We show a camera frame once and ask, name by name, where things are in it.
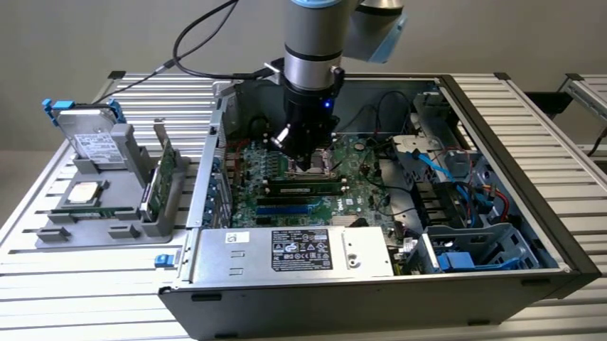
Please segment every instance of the warning label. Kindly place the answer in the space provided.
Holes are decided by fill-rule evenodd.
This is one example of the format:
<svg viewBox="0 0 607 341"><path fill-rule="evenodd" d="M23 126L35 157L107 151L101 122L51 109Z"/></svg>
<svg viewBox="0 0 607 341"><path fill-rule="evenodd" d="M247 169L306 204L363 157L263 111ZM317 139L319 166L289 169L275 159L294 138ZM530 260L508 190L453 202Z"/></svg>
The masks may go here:
<svg viewBox="0 0 607 341"><path fill-rule="evenodd" d="M95 163L123 162L123 156L109 133L75 134L74 137Z"/></svg>
<svg viewBox="0 0 607 341"><path fill-rule="evenodd" d="M326 229L273 231L273 269L333 270L329 234Z"/></svg>

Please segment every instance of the motherboard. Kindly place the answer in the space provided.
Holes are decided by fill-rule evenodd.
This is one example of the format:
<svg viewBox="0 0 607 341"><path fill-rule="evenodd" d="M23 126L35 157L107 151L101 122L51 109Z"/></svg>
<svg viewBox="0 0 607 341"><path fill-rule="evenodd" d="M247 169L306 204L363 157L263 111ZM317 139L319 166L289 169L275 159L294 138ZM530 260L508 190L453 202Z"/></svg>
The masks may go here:
<svg viewBox="0 0 607 341"><path fill-rule="evenodd" d="M377 163L367 143L358 136L338 137L329 148L317 150L307 171L257 141L230 153L235 201L231 227L350 226L366 221L391 234L394 219L386 215L386 191L361 173L363 164L373 168ZM382 183L373 170L369 176Z"/></svg>

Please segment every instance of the white wall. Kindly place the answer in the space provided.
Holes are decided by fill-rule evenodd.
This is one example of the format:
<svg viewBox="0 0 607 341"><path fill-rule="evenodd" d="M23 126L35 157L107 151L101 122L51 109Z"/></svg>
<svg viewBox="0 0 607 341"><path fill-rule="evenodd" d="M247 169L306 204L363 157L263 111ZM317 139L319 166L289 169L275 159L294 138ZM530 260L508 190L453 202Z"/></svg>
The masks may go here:
<svg viewBox="0 0 607 341"><path fill-rule="evenodd" d="M246 72L278 58L285 1L243 0L187 64ZM55 149L62 136L42 113L42 99L89 101L111 70L151 71L169 59L187 23L221 2L2 0L0 146ZM606 0L406 0L406 10L410 21L391 61L346 61L347 70L505 71L526 90L554 90L566 72L607 73ZM576 124L566 130L589 143L601 126L586 114L570 116Z"/></svg>

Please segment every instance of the green circuit board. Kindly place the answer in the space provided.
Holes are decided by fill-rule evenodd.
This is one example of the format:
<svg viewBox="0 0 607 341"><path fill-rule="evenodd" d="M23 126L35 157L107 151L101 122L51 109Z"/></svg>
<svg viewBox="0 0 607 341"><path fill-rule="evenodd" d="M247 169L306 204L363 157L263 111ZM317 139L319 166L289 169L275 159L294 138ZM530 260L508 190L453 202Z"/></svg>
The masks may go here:
<svg viewBox="0 0 607 341"><path fill-rule="evenodd" d="M293 180L294 166L283 154L275 151L267 151L262 148L261 144L251 142L239 152L239 168L242 169L238 169L237 173L242 174L243 179L241 179L241 176L237 176L233 183L235 211L233 212L231 227L342 226L345 225L345 221L347 222L362 217L366 218L370 226L381 226L386 233L390 232L394 228L394 219L379 214L375 210L375 205L370 204L370 197L374 197L374 203L377 204L381 202L386 193L377 186L371 185L359 173L361 163L365 158L367 165L373 166L375 162L373 153L366 157L369 148L357 150L354 147L355 144L365 144L365 142L357 136L343 136L335 142L331 148L333 150L317 156L317 162L319 162L319 158L325 158L327 169L325 169L325 173L319 170L319 173L311 178L346 178L346 182L341 184L347 186L343 194L307 196L309 203L306 204L307 209L305 212L299 211L297 213L273 215L258 214L261 207L258 199L267 197L265 193L265 179ZM307 179L309 177L299 175L298 179L302 178ZM374 178L374 181L381 183L382 179ZM385 207L383 211L390 212L389 207ZM258 224L259 217L266 218L266 224Z"/></svg>

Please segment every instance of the robotic arm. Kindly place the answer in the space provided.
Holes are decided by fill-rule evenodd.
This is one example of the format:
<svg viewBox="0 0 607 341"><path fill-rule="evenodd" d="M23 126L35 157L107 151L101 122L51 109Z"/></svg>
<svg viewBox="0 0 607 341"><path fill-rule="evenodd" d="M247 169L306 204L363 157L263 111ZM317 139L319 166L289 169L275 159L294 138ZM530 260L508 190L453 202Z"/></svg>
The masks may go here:
<svg viewBox="0 0 607 341"><path fill-rule="evenodd" d="M342 56L385 63L406 17L401 0L290 0L285 44L286 127L273 143L307 170L339 118L334 101L346 72Z"/></svg>

